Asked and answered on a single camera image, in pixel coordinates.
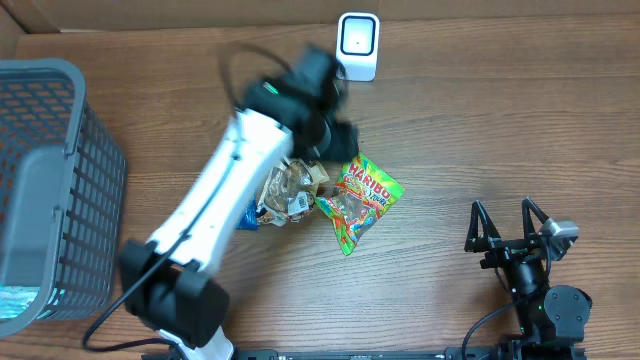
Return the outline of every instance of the cable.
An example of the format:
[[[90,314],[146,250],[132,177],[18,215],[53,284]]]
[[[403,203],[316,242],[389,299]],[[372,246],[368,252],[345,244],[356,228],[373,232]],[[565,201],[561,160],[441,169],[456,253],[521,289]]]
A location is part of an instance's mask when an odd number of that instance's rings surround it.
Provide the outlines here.
[[[502,276],[500,275],[500,271],[498,271],[498,268],[493,269],[496,272],[496,277],[498,278],[498,281],[500,282],[500,287],[502,287],[504,289],[504,291],[509,292],[509,289],[507,289],[507,285],[504,283],[504,280],[502,280]]]
[[[349,82],[347,81],[347,68],[344,67],[344,64],[338,60],[338,71],[340,72],[340,76],[344,79],[342,81],[343,93],[340,93],[338,90],[338,95],[340,95],[343,99],[346,99],[349,96]]]
[[[258,54],[267,59],[274,61],[275,63],[280,65],[286,72],[291,72],[291,66],[289,65],[289,63],[287,63],[281,57],[272,53],[271,51],[261,48],[259,46],[252,45],[252,44],[245,44],[245,43],[236,43],[236,44],[233,44],[233,47],[230,47],[228,50],[230,51],[223,54],[218,59],[218,72],[220,73],[220,77],[222,78],[222,85],[224,86],[224,91],[227,94],[227,98],[229,99],[231,106],[233,106],[234,111],[235,109],[240,108],[240,102],[236,98],[235,93],[233,91],[233,85],[231,83],[231,74],[229,73],[229,64],[233,56],[235,56],[240,52],[250,52],[250,53]]]
[[[271,52],[267,51],[266,49],[262,49],[260,47],[255,46],[255,45],[249,45],[249,44],[237,44],[237,46],[238,46],[238,48],[236,49],[235,52],[231,52],[230,54],[227,54],[227,56],[225,56],[225,57],[220,57],[220,60],[218,62],[218,64],[219,64],[218,69],[220,71],[220,76],[222,78],[222,83],[224,85],[224,89],[225,89],[225,92],[227,94],[227,97],[229,98],[229,101],[231,102],[232,111],[233,111],[232,113],[233,114],[235,114],[237,112],[237,110],[239,108],[239,103],[238,103],[238,101],[235,98],[235,95],[233,93],[233,87],[232,87],[232,84],[231,84],[231,77],[229,75],[229,60],[231,59],[231,57],[235,53],[237,53],[237,50],[244,50],[244,51],[249,51],[249,52],[254,52],[254,53],[260,54],[262,56],[265,56],[265,57],[277,62],[283,68],[285,68],[287,71],[291,71],[288,63],[286,63],[284,60],[282,60],[278,56],[276,56],[276,55],[272,54]],[[232,117],[232,122],[233,122],[233,125],[235,125],[235,127],[236,127],[237,138],[241,140],[242,139],[242,126],[240,125],[240,122],[238,121],[237,116],[234,115]],[[209,206],[211,201],[218,194],[218,191],[220,190],[222,185],[226,182],[227,178],[229,177],[229,174],[231,173],[231,170],[233,169],[234,162],[240,160],[240,147],[241,147],[241,144],[242,144],[242,141],[236,141],[235,142],[235,146],[234,146],[233,152],[231,153],[231,162],[230,162],[230,164],[225,169],[225,172],[222,174],[222,177],[220,178],[220,181],[218,182],[218,184],[216,185],[216,187],[214,188],[213,192],[211,193],[211,195],[209,196],[207,201],[204,203],[202,208],[200,208],[200,210],[198,211],[196,216],[193,218],[193,220],[181,232],[181,235],[178,238],[178,240],[176,240],[176,242],[171,246],[171,248],[167,252],[162,254],[162,256],[158,259],[158,261],[149,270],[147,270],[147,272],[144,273],[144,275],[142,275],[140,277],[140,279],[138,279],[138,281],[136,281],[133,284],[133,286],[131,286],[124,294],[122,294],[102,315],[100,315],[98,317],[98,319],[96,319],[96,321],[93,322],[93,324],[91,324],[89,329],[87,329],[87,331],[85,332],[84,336],[82,337],[82,347],[86,351],[90,351],[90,352],[111,352],[111,351],[118,351],[118,350],[122,350],[122,349],[142,346],[142,345],[164,344],[164,345],[168,345],[170,347],[170,349],[175,349],[176,352],[178,352],[179,356],[182,359],[186,359],[187,358],[186,355],[184,354],[184,352],[182,351],[182,349],[180,348],[179,344],[177,344],[174,341],[171,341],[171,340],[168,340],[168,339],[163,339],[163,338],[142,339],[142,340],[130,341],[130,342],[122,343],[122,344],[105,346],[105,347],[91,346],[91,345],[89,345],[89,339],[96,332],[96,330],[98,330],[98,328],[109,318],[109,316],[111,316],[116,311],[116,309],[118,309],[120,307],[120,305],[122,305],[127,300],[127,298],[129,298],[129,296],[131,296],[131,294],[133,292],[138,290],[138,288],[140,288],[153,274],[155,274],[161,267],[165,266],[166,262],[169,261],[171,255],[178,249],[178,247],[184,241],[189,239],[189,237],[190,237],[189,233],[191,232],[191,228],[193,228],[193,226],[197,223],[197,221],[200,218],[200,216],[204,213],[204,211]]]
[[[547,263],[547,268],[545,270],[545,274],[544,274],[544,278],[545,280],[542,282],[542,284],[540,284],[540,286],[538,286],[534,291],[530,292],[527,296],[522,297],[510,304],[507,304],[503,307],[501,307],[500,309],[491,312],[489,314],[487,314],[486,316],[484,316],[482,319],[478,320],[478,322],[476,322],[471,329],[469,329],[469,331],[467,332],[467,335],[465,335],[464,340],[462,340],[462,346],[460,348],[460,354],[462,355],[462,360],[467,360],[467,345],[469,344],[469,340],[471,339],[471,335],[473,335],[473,333],[478,330],[478,328],[480,328],[482,325],[484,325],[486,322],[488,322],[489,320],[501,315],[502,313],[504,313],[505,311],[511,309],[512,307],[517,307],[520,306],[521,304],[523,304],[525,301],[529,301],[532,297],[534,297],[535,295],[538,294],[538,292],[540,292],[540,290],[542,290],[544,288],[544,286],[549,283],[549,276],[551,275],[551,254],[549,253],[549,247],[548,244],[546,242],[546,240],[544,238],[540,239],[540,243],[542,244],[544,253],[545,253],[545,260]]]

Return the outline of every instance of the blue wrapper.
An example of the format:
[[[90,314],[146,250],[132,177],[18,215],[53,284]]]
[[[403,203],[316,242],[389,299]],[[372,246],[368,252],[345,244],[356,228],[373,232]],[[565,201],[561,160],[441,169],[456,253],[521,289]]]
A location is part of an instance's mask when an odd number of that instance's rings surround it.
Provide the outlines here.
[[[240,218],[240,222],[236,226],[238,230],[258,230],[258,219],[256,218],[256,208],[258,204],[256,203],[255,196],[249,204],[247,204],[247,209],[244,211],[244,215]]]

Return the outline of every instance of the snack wrapper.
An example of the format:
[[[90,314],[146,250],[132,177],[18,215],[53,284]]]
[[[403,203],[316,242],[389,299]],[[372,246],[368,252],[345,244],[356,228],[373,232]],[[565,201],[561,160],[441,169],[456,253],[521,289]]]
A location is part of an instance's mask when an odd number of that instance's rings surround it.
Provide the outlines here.
[[[258,219],[256,218],[258,204],[256,203],[256,195],[249,200],[244,215],[240,218],[240,222],[236,225],[238,230],[258,230]]]
[[[283,159],[271,168],[258,201],[258,223],[282,226],[298,222],[313,210],[321,183],[329,176],[317,162]]]
[[[317,197],[316,203],[331,219],[340,248],[347,256],[403,193],[400,184],[360,153],[342,167],[334,195]]]

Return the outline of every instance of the wooden table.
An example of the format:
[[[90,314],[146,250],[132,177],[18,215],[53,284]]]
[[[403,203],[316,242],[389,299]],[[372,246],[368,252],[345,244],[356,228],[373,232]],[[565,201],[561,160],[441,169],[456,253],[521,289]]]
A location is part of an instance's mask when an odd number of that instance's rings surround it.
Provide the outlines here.
[[[89,102],[124,147],[131,173],[122,238],[144,240],[214,151],[228,116],[216,55],[226,43],[293,60],[306,42],[334,48],[335,26],[30,35],[21,58],[61,57],[86,76]],[[508,301],[479,254],[463,251],[473,200],[502,235],[521,236],[520,201],[570,216],[581,237],[553,284],[595,302],[592,359],[640,357],[640,16],[385,22],[378,77],[352,84],[345,112],[361,149],[406,187],[344,257],[324,215],[236,234],[218,277],[233,297],[226,332],[244,348],[428,350],[459,345]],[[239,57],[238,84],[270,65]],[[328,165],[335,181],[338,166]],[[36,324],[0,357],[91,355],[92,320]],[[472,344],[517,332],[513,317]],[[152,336],[118,311],[97,344]]]

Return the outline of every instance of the haribo logo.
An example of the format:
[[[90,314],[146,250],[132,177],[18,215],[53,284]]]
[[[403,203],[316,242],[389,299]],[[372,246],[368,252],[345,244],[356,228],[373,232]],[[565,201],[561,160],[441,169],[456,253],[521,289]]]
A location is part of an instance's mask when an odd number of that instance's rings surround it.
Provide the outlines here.
[[[364,169],[361,169],[358,165],[351,163],[349,166],[349,174],[358,179],[362,185],[371,189],[374,193],[381,195],[383,198],[389,200],[391,194],[382,187],[377,181],[375,181],[369,174],[366,174]]]

